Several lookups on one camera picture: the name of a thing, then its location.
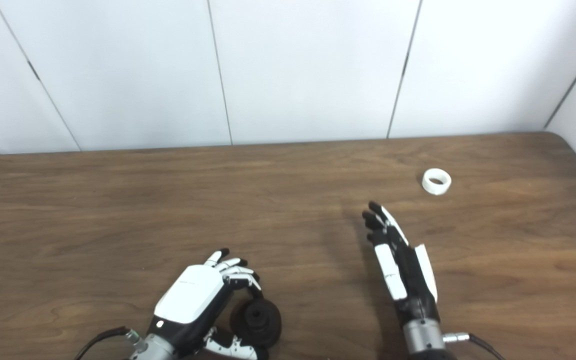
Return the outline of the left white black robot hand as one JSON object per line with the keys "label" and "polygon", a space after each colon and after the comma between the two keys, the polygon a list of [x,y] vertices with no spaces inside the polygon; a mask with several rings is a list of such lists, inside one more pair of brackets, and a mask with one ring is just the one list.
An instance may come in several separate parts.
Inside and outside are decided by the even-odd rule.
{"label": "left white black robot hand", "polygon": [[259,276],[228,248],[188,266],[156,304],[145,338],[146,350],[135,360],[182,360],[207,351],[236,360],[267,360],[269,351],[216,326],[235,291],[247,289],[263,298]]}

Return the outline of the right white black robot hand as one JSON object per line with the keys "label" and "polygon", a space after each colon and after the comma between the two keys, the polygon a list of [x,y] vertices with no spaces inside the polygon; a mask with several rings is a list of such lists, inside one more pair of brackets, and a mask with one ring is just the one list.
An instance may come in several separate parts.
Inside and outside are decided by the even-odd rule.
{"label": "right white black robot hand", "polygon": [[412,321],[441,322],[437,285],[425,245],[409,244],[393,215],[380,203],[370,201],[362,217],[400,326]]}

